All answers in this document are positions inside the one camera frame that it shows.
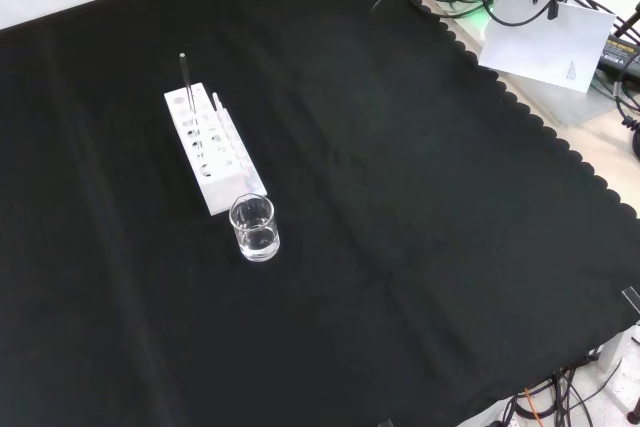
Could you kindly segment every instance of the water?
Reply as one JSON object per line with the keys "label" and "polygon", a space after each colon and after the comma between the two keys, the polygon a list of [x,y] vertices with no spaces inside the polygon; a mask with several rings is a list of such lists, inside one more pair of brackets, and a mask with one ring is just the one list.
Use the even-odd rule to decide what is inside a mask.
{"label": "water", "polygon": [[273,226],[255,232],[236,232],[240,252],[251,262],[264,262],[276,255],[280,248],[280,236]]}

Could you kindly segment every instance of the table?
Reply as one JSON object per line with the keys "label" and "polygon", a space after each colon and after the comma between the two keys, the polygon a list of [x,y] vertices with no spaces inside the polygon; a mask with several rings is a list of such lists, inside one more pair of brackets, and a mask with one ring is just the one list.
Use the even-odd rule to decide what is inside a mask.
{"label": "table", "polygon": [[[0,38],[3,425],[451,426],[633,323],[635,217],[378,1],[104,0]],[[265,266],[173,132],[179,52],[276,206]]]}

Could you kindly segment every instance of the paper sheet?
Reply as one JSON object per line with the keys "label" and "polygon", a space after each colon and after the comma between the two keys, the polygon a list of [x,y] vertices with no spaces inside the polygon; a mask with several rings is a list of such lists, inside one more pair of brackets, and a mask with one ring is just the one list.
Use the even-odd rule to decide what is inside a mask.
{"label": "paper sheet", "polygon": [[[505,22],[532,17],[548,0],[498,0],[494,14]],[[521,27],[491,21],[480,65],[559,85],[580,92],[589,89],[615,17],[579,6],[560,4],[554,20],[546,12]]]}

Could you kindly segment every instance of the orange wire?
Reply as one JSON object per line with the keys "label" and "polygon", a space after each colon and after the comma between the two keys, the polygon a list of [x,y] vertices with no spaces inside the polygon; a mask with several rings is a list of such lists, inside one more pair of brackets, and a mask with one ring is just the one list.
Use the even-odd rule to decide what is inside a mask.
{"label": "orange wire", "polygon": [[538,413],[536,412],[536,408],[533,406],[533,400],[531,400],[531,396],[529,395],[529,389],[524,389],[524,395],[527,396],[527,400],[529,401],[529,407],[531,407],[531,412],[533,413],[533,416],[538,421],[538,424],[540,424],[540,427],[544,427],[544,424],[540,420],[540,417],[538,417]]}

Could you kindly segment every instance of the clear glass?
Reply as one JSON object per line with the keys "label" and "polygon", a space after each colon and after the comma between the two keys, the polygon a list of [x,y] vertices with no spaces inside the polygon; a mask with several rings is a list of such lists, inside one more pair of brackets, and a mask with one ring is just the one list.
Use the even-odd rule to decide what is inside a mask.
{"label": "clear glass", "polygon": [[264,262],[276,255],[280,236],[275,209],[266,197],[248,194],[239,197],[229,211],[240,252],[251,262]]}

